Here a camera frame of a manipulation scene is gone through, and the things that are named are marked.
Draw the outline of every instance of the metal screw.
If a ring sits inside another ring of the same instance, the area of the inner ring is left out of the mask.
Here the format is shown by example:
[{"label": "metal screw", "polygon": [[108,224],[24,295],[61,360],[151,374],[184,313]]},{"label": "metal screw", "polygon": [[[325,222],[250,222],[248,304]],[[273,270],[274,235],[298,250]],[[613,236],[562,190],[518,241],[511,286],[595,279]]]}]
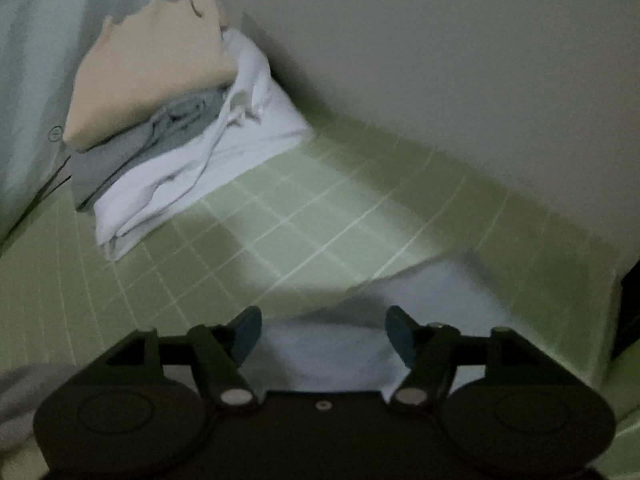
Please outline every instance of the metal screw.
[{"label": "metal screw", "polygon": [[328,412],[333,406],[334,404],[328,400],[318,400],[316,402],[316,410],[319,412]]},{"label": "metal screw", "polygon": [[244,406],[254,400],[254,396],[251,392],[243,390],[242,388],[232,388],[231,390],[222,392],[220,400],[229,406]]},{"label": "metal screw", "polygon": [[396,400],[411,406],[420,406],[429,396],[420,388],[403,388],[396,392]]}]

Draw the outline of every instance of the folded towel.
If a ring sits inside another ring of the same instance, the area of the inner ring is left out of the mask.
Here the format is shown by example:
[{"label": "folded towel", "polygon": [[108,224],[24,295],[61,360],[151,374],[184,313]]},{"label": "folded towel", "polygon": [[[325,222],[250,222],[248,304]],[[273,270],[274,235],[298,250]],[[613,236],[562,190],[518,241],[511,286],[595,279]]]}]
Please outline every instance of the folded towel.
[{"label": "folded towel", "polygon": [[[121,258],[148,232],[196,200],[310,138],[308,123],[271,78],[264,54],[235,29],[226,31],[224,41],[238,63],[238,77],[218,119],[183,147],[127,171],[95,202],[96,239],[108,259]],[[222,162],[231,160],[215,156],[222,137],[228,139],[229,149],[242,129],[254,131],[245,138],[277,137],[278,142],[264,142],[261,153],[235,158],[222,168]]]},{"label": "folded towel", "polygon": [[162,106],[148,121],[84,153],[71,150],[76,209],[92,206],[127,171],[199,136],[219,115],[222,90],[198,92]]},{"label": "folded towel", "polygon": [[74,79],[65,144],[84,152],[163,103],[230,84],[238,70],[220,18],[215,0],[151,0],[119,25],[107,16]]}]

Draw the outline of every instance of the tile grout line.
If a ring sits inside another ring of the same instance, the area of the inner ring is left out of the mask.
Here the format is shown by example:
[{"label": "tile grout line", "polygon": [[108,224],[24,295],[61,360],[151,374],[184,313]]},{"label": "tile grout line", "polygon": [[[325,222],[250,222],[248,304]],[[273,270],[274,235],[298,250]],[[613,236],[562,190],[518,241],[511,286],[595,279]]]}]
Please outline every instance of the tile grout line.
[{"label": "tile grout line", "polygon": [[[431,151],[429,152],[429,156],[428,156],[428,157],[427,157],[427,159],[424,161],[424,163],[422,163],[422,164],[420,165],[420,169],[419,169],[419,170],[417,170],[415,173],[417,173],[418,171],[423,171],[423,170],[425,170],[425,169],[428,167],[428,165],[429,165],[429,163],[430,163],[430,161],[431,161],[431,157],[433,156],[434,151],[435,151],[435,150],[431,150]],[[465,175],[463,175],[463,177],[462,177],[462,179],[461,179],[460,183],[458,184],[458,187],[462,186],[462,182],[464,181],[464,179],[465,179],[465,178],[466,178],[466,177],[465,177]],[[453,192],[453,195],[450,197],[450,199],[451,199],[451,200],[453,199],[453,196],[454,196],[454,195],[456,195],[456,194],[458,193],[458,189],[459,189],[459,188],[456,188],[456,190]],[[440,215],[440,213],[441,213],[442,211],[443,211],[443,210],[438,211],[438,212],[437,212],[434,216],[432,216],[429,220],[426,220],[426,221],[424,222],[423,226],[422,226],[422,227],[420,227],[416,233],[414,233],[414,235],[411,237],[411,239],[410,239],[409,241],[407,241],[407,242],[406,242],[402,247],[400,247],[400,248],[396,251],[396,254],[394,254],[394,255],[389,259],[389,261],[388,261],[386,264],[384,264],[382,267],[380,267],[380,268],[379,268],[379,269],[374,273],[374,275],[373,275],[372,279],[376,279],[376,278],[378,278],[378,277],[380,276],[380,274],[382,274],[382,272],[385,272],[385,269],[387,269],[389,266],[391,266],[391,265],[393,264],[393,262],[394,262],[394,261],[396,261],[396,260],[400,257],[400,255],[401,255],[401,254],[403,254],[403,253],[406,251],[406,248],[407,248],[408,246],[410,246],[410,245],[411,245],[411,244],[416,240],[416,238],[417,238],[418,236],[420,236],[420,233],[421,233],[421,232],[423,232],[423,231],[428,227],[428,225],[431,223],[431,221],[433,221],[433,219],[434,219],[436,216],[439,216],[439,215]]]},{"label": "tile grout line", "polygon": [[[23,235],[27,234],[29,226],[24,230]],[[22,346],[24,347],[24,360],[28,364],[29,362],[29,353],[27,352],[27,331],[26,331],[26,316],[24,315],[24,299],[25,299],[25,290],[26,290],[26,281],[22,281],[22,294],[20,296],[20,311],[22,312]]]},{"label": "tile grout line", "polygon": [[[168,220],[166,223],[167,223],[167,224],[171,224],[171,225],[172,225],[172,227],[175,229],[175,225],[174,225],[174,223],[173,223],[171,220]],[[184,246],[180,247],[180,249],[178,249],[177,251],[175,251],[175,253],[174,253],[174,254],[177,254],[178,252],[180,252],[180,251],[181,251],[181,250],[183,250],[184,248],[185,248]],[[156,276],[158,277],[158,280],[160,281],[160,284],[164,287],[164,290],[166,291],[167,295],[169,296],[169,300],[170,300],[170,301],[169,301],[168,305],[165,305],[165,306],[161,307],[161,308],[158,310],[158,313],[157,313],[156,315],[154,315],[153,317],[151,317],[150,319],[155,319],[155,318],[158,316],[158,314],[160,314],[160,312],[161,312],[161,311],[163,311],[165,308],[168,308],[168,307],[169,307],[169,306],[171,306],[171,305],[175,305],[175,308],[176,308],[176,310],[178,311],[178,315],[179,315],[179,316],[180,316],[180,318],[184,321],[184,325],[185,325],[185,327],[187,327],[187,328],[188,328],[188,327],[189,327],[189,323],[187,322],[187,319],[184,317],[184,314],[182,313],[182,311],[178,308],[178,304],[176,303],[176,300],[175,300],[175,298],[174,298],[174,294],[169,290],[169,287],[168,287],[168,286],[167,286],[167,284],[165,283],[164,278],[162,277],[162,274],[161,274],[161,273],[160,273],[160,271],[158,270],[158,267],[157,267],[157,266],[156,266],[156,267],[154,267],[154,268],[152,269],[152,271],[153,271],[153,272],[155,272]]]},{"label": "tile grout line", "polygon": [[78,364],[78,360],[76,360],[76,354],[74,352],[74,347],[71,344],[71,334],[69,333],[69,326],[66,322],[66,308],[65,308],[65,297],[62,294],[62,277],[60,275],[60,202],[56,201],[56,273],[58,275],[58,286],[60,288],[60,303],[62,305],[62,318],[65,322],[65,331],[66,331],[66,339],[69,343],[69,350],[71,352],[71,358],[75,365]]},{"label": "tile grout line", "polygon": [[451,202],[453,202],[455,197],[458,195],[458,192],[460,191],[460,189],[462,189],[462,186],[464,186],[465,182],[466,182],[466,174],[464,174],[462,176],[462,178],[460,179],[460,182],[458,183],[458,186],[456,187],[454,192],[451,194],[451,196],[447,200],[445,200],[445,203],[442,205],[440,210],[435,215],[433,215],[429,219],[429,221],[427,221],[427,223],[425,223],[420,229],[418,229],[418,232],[404,246],[402,246],[402,248],[400,248],[398,250],[398,252],[391,258],[391,260],[389,260],[383,267],[378,269],[378,271],[374,274],[374,278],[378,278],[380,276],[380,274],[382,272],[384,272],[385,269],[388,268],[388,266],[393,263],[393,261],[395,261],[397,258],[399,258],[400,255],[406,251],[407,247],[409,247],[415,240],[417,240],[418,236],[420,236],[420,234],[423,233],[425,231],[425,229],[427,227],[429,227],[429,225],[434,220],[436,220],[439,216],[441,216],[444,213],[444,211],[446,210],[447,206],[449,206],[449,204],[451,204]]},{"label": "tile grout line", "polygon": [[193,253],[196,258],[198,259],[198,261],[202,264],[202,266],[206,269],[207,273],[206,275],[201,278],[200,280],[198,280],[196,283],[194,283],[193,285],[191,285],[187,290],[185,290],[183,293],[179,294],[176,299],[175,299],[175,307],[178,309],[178,311],[182,314],[182,316],[184,317],[184,319],[186,320],[186,316],[184,316],[184,314],[182,313],[182,309],[180,308],[180,306],[178,305],[178,300],[180,300],[180,298],[186,296],[189,292],[191,292],[194,288],[196,288],[201,282],[205,281],[209,276],[213,278],[213,280],[216,282],[216,284],[220,287],[220,289],[222,289],[222,291],[226,294],[226,296],[232,301],[232,303],[234,304],[234,307],[236,309],[236,312],[239,314],[241,312],[242,307],[240,306],[240,304],[238,303],[238,300],[236,300],[236,298],[228,291],[226,290],[225,285],[220,281],[220,279],[215,275],[215,272],[211,269],[209,269],[209,266],[207,265],[207,263],[204,261],[204,259],[198,254],[198,251],[196,251],[193,246],[191,245],[191,241],[186,237],[186,235],[184,234],[184,232],[182,232],[182,229],[180,229],[180,226],[174,224],[175,230],[178,231],[178,234],[180,234],[180,236],[182,237],[182,241],[185,243],[185,248],[188,248],[191,253]]},{"label": "tile grout line", "polygon": [[270,288],[268,288],[263,294],[261,294],[255,301],[260,301],[265,295],[267,295],[271,290],[273,290],[276,286],[278,286],[281,282],[286,281],[290,276],[292,276],[297,270],[301,269],[307,262],[309,262],[311,259],[313,259],[313,257],[317,256],[319,253],[321,253],[322,251],[326,250],[326,248],[333,243],[335,240],[337,240],[340,236],[342,236],[342,234],[344,234],[345,232],[347,232],[351,227],[357,225],[360,220],[362,220],[362,218],[364,218],[370,211],[373,211],[375,208],[378,207],[379,204],[381,204],[383,201],[385,201],[396,189],[398,189],[400,186],[402,186],[402,184],[404,184],[406,181],[408,181],[412,176],[414,176],[415,173],[418,173],[418,171],[420,171],[418,169],[416,169],[414,172],[412,172],[405,180],[403,180],[400,184],[398,184],[397,186],[395,186],[391,191],[389,191],[385,196],[383,196],[377,203],[375,203],[370,209],[368,209],[367,211],[365,211],[361,216],[359,216],[358,218],[356,218],[355,220],[353,220],[350,224],[347,225],[347,227],[345,227],[342,231],[338,232],[337,235],[335,235],[333,238],[331,238],[329,241],[327,241],[324,246],[321,247],[320,250],[316,251],[315,253],[311,254],[310,257],[308,257],[306,260],[304,260],[301,264],[299,264],[297,267],[295,267],[293,270],[291,270],[289,273],[287,273],[285,276],[283,276],[280,280],[278,280],[276,283],[274,283]]},{"label": "tile grout line", "polygon": [[[74,224],[76,226],[76,241],[78,242],[78,249],[81,249],[80,246],[80,233],[78,231],[78,219],[76,218],[76,212],[73,212],[74,215]],[[94,300],[91,297],[91,292],[89,290],[89,282],[87,281],[86,278],[86,271],[84,269],[84,260],[82,259],[82,256],[79,256],[78,258],[80,260],[80,267],[82,268],[82,279],[84,280],[84,288],[86,290],[86,296],[89,300],[89,308],[91,309],[91,313],[94,316],[94,323],[95,323],[95,328],[98,331],[98,338],[100,339],[100,348],[102,349],[102,351],[104,352],[106,350],[106,348],[104,347],[104,339],[102,338],[102,332],[100,331],[100,325],[98,325],[98,317],[95,315],[95,308],[94,308]]]},{"label": "tile grout line", "polygon": [[476,251],[479,250],[480,247],[482,247],[482,245],[487,241],[489,236],[491,236],[491,234],[494,232],[495,225],[498,223],[498,218],[500,218],[500,215],[502,215],[502,213],[504,212],[504,208],[507,205],[507,200],[509,200],[510,196],[511,196],[511,191],[507,190],[507,192],[504,194],[504,198],[502,199],[502,202],[500,203],[498,212],[495,214],[491,224],[489,225],[487,230],[484,232],[482,239],[476,245]]},{"label": "tile grout line", "polygon": [[44,337],[44,320],[42,319],[42,247],[44,238],[44,226],[40,227],[40,243],[39,245],[39,261],[38,261],[38,319],[40,320],[40,332],[42,334],[42,348],[44,348],[44,361],[49,362],[49,350],[47,349],[46,339]]},{"label": "tile grout line", "polygon": [[102,308],[102,310],[104,310],[109,303],[111,303],[111,301],[115,300],[118,297],[118,294],[122,294],[122,299],[124,300],[124,303],[127,305],[127,309],[129,310],[129,315],[131,316],[131,319],[133,320],[133,325],[136,327],[137,330],[140,330],[140,324],[138,323],[138,320],[136,319],[136,316],[133,315],[133,309],[131,307],[131,304],[129,303],[129,298],[127,298],[127,294],[125,292],[125,288],[122,285],[122,282],[120,281],[120,277],[118,275],[118,271],[116,270],[116,266],[115,263],[111,263],[112,267],[113,267],[113,273],[116,276],[116,282],[118,283],[118,288],[120,289],[120,292],[116,293],[114,295],[113,298],[111,298]]},{"label": "tile grout line", "polygon": [[[264,202],[261,198],[256,197],[256,202],[260,203],[260,206],[263,209],[266,209],[267,211],[269,211],[270,213],[272,213],[275,217],[279,218],[280,221],[278,222],[278,224],[273,227],[272,229],[268,230],[267,232],[265,232],[265,234],[261,235],[260,237],[256,238],[254,241],[252,241],[251,243],[247,244],[247,246],[245,247],[246,250],[249,250],[251,252],[251,254],[253,256],[256,256],[260,261],[262,261],[263,263],[265,263],[271,270],[273,270],[276,275],[280,278],[282,276],[281,272],[266,258],[264,258],[257,250],[254,249],[254,245],[256,242],[260,241],[262,238],[265,238],[266,236],[268,236],[271,232],[275,231],[278,227],[289,227],[290,229],[292,229],[292,231],[294,231],[295,233],[297,233],[298,235],[300,235],[302,238],[304,238],[313,248],[314,250],[318,250],[322,248],[322,244],[320,244],[318,241],[314,240],[313,238],[311,238],[310,236],[308,236],[305,232],[301,231],[300,229],[298,229],[296,227],[295,224],[292,224],[289,222],[289,219],[295,215],[297,212],[299,212],[300,210],[304,209],[306,207],[306,205],[308,205],[309,203],[305,204],[305,206],[303,206],[302,208],[296,210],[295,212],[293,212],[292,214],[288,215],[288,216],[281,216],[279,213],[277,213],[276,211],[274,211],[266,202]],[[350,266],[348,266],[345,262],[343,262],[342,260],[340,260],[337,256],[335,256],[334,254],[331,254],[329,251],[326,252],[326,254],[335,262],[337,262],[338,264],[340,264],[341,266],[343,266],[345,268],[345,270],[348,270],[349,273],[351,274],[351,277],[354,280],[359,280],[361,279],[361,276],[359,275],[358,272],[355,272],[354,269],[351,269]]]},{"label": "tile grout line", "polygon": [[[359,219],[363,218],[364,216],[366,216],[370,211],[372,211],[373,209],[375,209],[380,203],[382,203],[384,200],[386,200],[390,195],[393,194],[393,192],[397,189],[399,189],[399,187],[403,186],[405,183],[407,183],[407,181],[409,179],[411,179],[416,173],[418,173],[419,171],[423,170],[429,160],[431,160],[431,155],[433,155],[433,150],[430,152],[430,155],[428,156],[428,158],[426,159],[426,161],[419,165],[418,167],[416,167],[405,179],[403,179],[402,181],[400,181],[392,190],[391,192],[388,192],[386,195],[383,196],[383,198],[378,201],[376,203],[376,205],[372,208],[367,210],[364,215],[360,216]],[[261,202],[261,207],[264,209],[268,209],[270,212],[272,212],[275,216],[280,218],[280,222],[275,225],[274,227],[272,227],[271,229],[269,229],[267,232],[265,232],[264,234],[262,234],[260,237],[256,238],[255,240],[253,240],[249,246],[252,246],[253,244],[255,244],[258,240],[260,240],[261,238],[265,237],[266,235],[268,235],[270,232],[272,232],[273,230],[277,229],[278,227],[280,227],[281,225],[288,225],[291,228],[293,228],[293,230],[295,230],[298,234],[302,235],[303,237],[305,237],[307,240],[311,241],[313,245],[318,244],[318,242],[316,242],[315,240],[313,240],[312,238],[308,237],[306,235],[306,233],[302,232],[300,229],[297,228],[297,226],[295,224],[292,224],[289,222],[289,220],[295,216],[297,213],[301,212],[303,209],[305,209],[306,207],[308,207],[310,204],[314,203],[314,202],[318,202],[322,197],[324,197],[325,195],[327,195],[331,190],[333,190],[335,187],[340,186],[341,184],[343,184],[344,182],[348,182],[351,180],[351,178],[356,175],[357,173],[359,173],[361,170],[363,170],[364,168],[367,167],[368,164],[371,164],[375,161],[376,159],[370,158],[370,159],[366,159],[358,168],[356,168],[355,170],[351,171],[350,174],[348,174],[348,176],[346,176],[344,179],[339,180],[338,182],[336,182],[335,184],[333,184],[332,186],[329,186],[326,190],[324,190],[322,193],[320,194],[315,194],[312,192],[309,192],[309,190],[305,189],[304,187],[300,186],[298,183],[296,183],[295,181],[288,179],[288,181],[292,182],[294,186],[296,186],[298,189],[302,190],[303,192],[307,193],[307,194],[311,194],[314,195],[314,197],[309,200],[308,202],[305,203],[305,205],[303,205],[302,207],[296,209],[293,213],[289,214],[286,217],[282,217],[281,215],[279,215],[277,212],[275,212],[274,210],[272,210],[270,207],[265,207],[265,203]],[[236,186],[238,186],[241,190],[244,191],[244,188],[236,183]],[[254,198],[252,200],[255,200],[256,202],[260,202],[258,199],[259,197],[262,195],[262,193],[260,193],[260,195],[254,196]],[[333,204],[331,204],[330,202],[327,202],[327,206],[328,208],[334,212],[337,216],[340,216],[341,218],[345,219],[345,220],[351,220],[351,218],[348,218],[344,212],[340,209],[337,208],[336,206],[334,206]],[[375,237],[378,241],[380,241],[381,243],[383,243],[384,245],[386,245],[388,248],[394,250],[396,249],[396,245],[395,244],[391,244],[389,243],[388,240],[386,240],[385,238],[381,237],[376,231],[371,230],[369,228],[366,228],[366,226],[359,226],[360,229],[362,229],[364,232],[372,235],[373,237]],[[354,278],[356,278],[357,280],[362,280],[363,277],[360,275],[359,272],[355,272],[354,269],[351,269],[350,266],[348,266],[348,264],[346,264],[345,262],[343,262],[342,260],[340,260],[337,256],[335,256],[333,253],[331,253],[330,251],[327,251],[326,254],[328,255],[328,257],[330,259],[332,259],[334,262],[337,262],[338,264],[341,264],[343,267],[345,267],[346,269],[349,269],[352,273],[352,275],[354,276]]]}]

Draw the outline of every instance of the green tile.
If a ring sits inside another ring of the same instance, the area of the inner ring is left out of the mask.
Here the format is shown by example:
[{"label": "green tile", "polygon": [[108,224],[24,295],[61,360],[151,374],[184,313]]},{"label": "green tile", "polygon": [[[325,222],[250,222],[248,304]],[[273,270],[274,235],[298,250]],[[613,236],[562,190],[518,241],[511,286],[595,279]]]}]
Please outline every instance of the green tile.
[{"label": "green tile", "polygon": [[322,252],[289,276],[286,284],[299,291],[311,306],[327,306],[345,298],[347,290],[359,281],[361,277]]},{"label": "green tile", "polygon": [[520,282],[532,266],[536,243],[494,228],[477,250],[482,261],[499,274],[501,280]]},{"label": "green tile", "polygon": [[321,194],[343,178],[334,168],[316,160],[309,160],[291,175],[296,184],[315,194]]},{"label": "green tile", "polygon": [[590,266],[598,270],[604,269],[616,269],[618,258],[620,257],[620,251],[617,250],[612,244],[597,237],[591,235],[584,254],[584,259]]},{"label": "green tile", "polygon": [[327,250],[364,278],[373,276],[396,253],[357,226],[341,234]]},{"label": "green tile", "polygon": [[343,144],[355,144],[363,136],[366,127],[367,125],[363,121],[340,116],[325,126],[322,129],[322,134]]},{"label": "green tile", "polygon": [[290,216],[304,207],[312,198],[311,194],[289,180],[281,182],[261,197],[263,203],[282,217]]},{"label": "green tile", "polygon": [[282,275],[291,272],[316,250],[315,245],[288,225],[276,227],[253,248]]},{"label": "green tile", "polygon": [[441,177],[446,176],[454,180],[459,180],[466,174],[476,173],[468,164],[441,150],[433,150],[428,168]]},{"label": "green tile", "polygon": [[158,265],[158,273],[174,298],[204,278],[207,267],[191,248],[184,248]]},{"label": "green tile", "polygon": [[121,259],[114,263],[116,275],[124,288],[135,282],[153,267],[153,261],[144,244],[137,244]]},{"label": "green tile", "polygon": [[535,289],[525,287],[514,299],[511,313],[535,332],[540,342],[550,347],[558,343],[565,319],[565,310],[558,303],[547,301]]},{"label": "green tile", "polygon": [[555,248],[538,250],[526,280],[545,299],[565,308],[577,308],[588,301],[588,266]]},{"label": "green tile", "polygon": [[90,311],[89,295],[81,269],[70,272],[67,277],[63,273],[62,297],[67,317],[82,315]]},{"label": "green tile", "polygon": [[180,233],[171,222],[154,229],[145,239],[144,245],[151,259],[157,264],[184,246]]},{"label": "green tile", "polygon": [[588,237],[587,230],[575,226],[566,218],[551,214],[545,225],[543,242],[558,251],[579,254]]},{"label": "green tile", "polygon": [[143,324],[171,302],[154,270],[137,280],[125,293],[138,324]]},{"label": "green tile", "polygon": [[209,193],[204,200],[209,204],[213,214],[219,220],[228,218],[238,211],[252,196],[235,186],[233,182]]},{"label": "green tile", "polygon": [[258,195],[275,187],[281,179],[282,176],[279,173],[270,170],[265,165],[260,165],[243,173],[234,182],[241,189]]},{"label": "green tile", "polygon": [[95,217],[91,213],[76,214],[78,222],[78,238],[83,253],[97,246],[95,241]]},{"label": "green tile", "polygon": [[222,225],[197,237],[192,246],[211,270],[229,261],[242,250],[242,244]]},{"label": "green tile", "polygon": [[29,363],[27,359],[27,349],[24,345],[22,334],[20,334],[20,337],[18,337],[18,334],[15,334],[14,337],[10,338],[9,345],[11,352],[11,366],[13,368],[24,366]]},{"label": "green tile", "polygon": [[398,138],[392,157],[408,166],[425,164],[431,154],[431,148],[411,139]]},{"label": "green tile", "polygon": [[298,316],[306,310],[306,300],[292,286],[280,284],[259,302],[263,319],[284,319]]},{"label": "green tile", "polygon": [[549,213],[533,200],[510,192],[496,225],[518,231],[520,238],[537,239],[548,216]]},{"label": "green tile", "polygon": [[462,177],[427,166],[392,193],[391,198],[428,221],[446,204],[458,188]]},{"label": "green tile", "polygon": [[556,351],[562,357],[582,371],[588,370],[592,357],[599,351],[592,332],[592,322],[586,316],[572,317],[556,346]]},{"label": "green tile", "polygon": [[289,222],[307,236],[325,244],[346,228],[350,219],[336,214],[324,199],[320,199],[293,215]]},{"label": "green tile", "polygon": [[187,240],[193,240],[218,223],[204,202],[196,202],[173,218],[174,225]]},{"label": "green tile", "polygon": [[370,158],[387,157],[393,152],[397,137],[369,125],[353,142],[353,147]]},{"label": "green tile", "polygon": [[96,311],[120,293],[120,286],[116,280],[113,266],[107,266],[101,270],[93,279],[89,280],[88,286],[91,303]]},{"label": "green tile", "polygon": [[269,267],[247,250],[217,270],[216,276],[241,309],[254,304],[278,279]]},{"label": "green tile", "polygon": [[425,228],[405,248],[409,256],[431,260],[451,250],[452,240],[440,231]]},{"label": "green tile", "polygon": [[82,256],[84,275],[88,280],[100,273],[100,271],[109,264],[110,262],[104,257],[104,254],[97,246],[92,247]]},{"label": "green tile", "polygon": [[249,202],[227,218],[223,225],[242,243],[250,244],[275,227],[279,221],[277,216],[268,212],[258,203]]},{"label": "green tile", "polygon": [[398,272],[401,272],[409,267],[413,267],[417,262],[410,256],[400,254],[397,258],[393,259],[388,266],[386,266],[379,274],[379,278],[388,278],[395,276]]},{"label": "green tile", "polygon": [[328,137],[315,136],[311,141],[300,146],[300,153],[310,158],[322,158],[339,147],[337,142]]},{"label": "green tile", "polygon": [[342,176],[348,176],[359,170],[367,159],[360,153],[343,146],[322,159],[322,163],[329,168],[334,168]]},{"label": "green tile", "polygon": [[303,168],[310,158],[302,153],[302,147],[299,146],[270,158],[264,165],[281,176],[289,176]]},{"label": "green tile", "polygon": [[91,312],[86,312],[71,319],[67,318],[66,322],[69,328],[71,346],[78,364],[87,364],[104,351],[100,342],[98,325]]},{"label": "green tile", "polygon": [[111,300],[96,317],[105,348],[110,348],[136,330],[136,322],[123,295]]},{"label": "green tile", "polygon": [[323,198],[353,220],[372,209],[383,197],[382,194],[364,184],[348,180],[338,184]]},{"label": "green tile", "polygon": [[55,299],[43,305],[44,344],[50,363],[73,363],[74,357],[66,333],[65,313]]},{"label": "green tile", "polygon": [[190,326],[226,324],[238,311],[213,276],[200,282],[177,301]]},{"label": "green tile", "polygon": [[402,248],[424,226],[424,221],[409,209],[385,200],[367,213],[359,225],[390,245]]},{"label": "green tile", "polygon": [[506,190],[478,178],[465,180],[453,200],[433,220],[432,227],[456,241],[476,247],[492,226],[506,197]]},{"label": "green tile", "polygon": [[407,180],[416,168],[386,160],[372,160],[353,179],[371,189],[387,194]]},{"label": "green tile", "polygon": [[159,336],[185,335],[187,333],[187,324],[182,316],[178,313],[175,305],[170,305],[160,312],[153,319],[145,324],[145,327],[155,328],[158,330]]}]

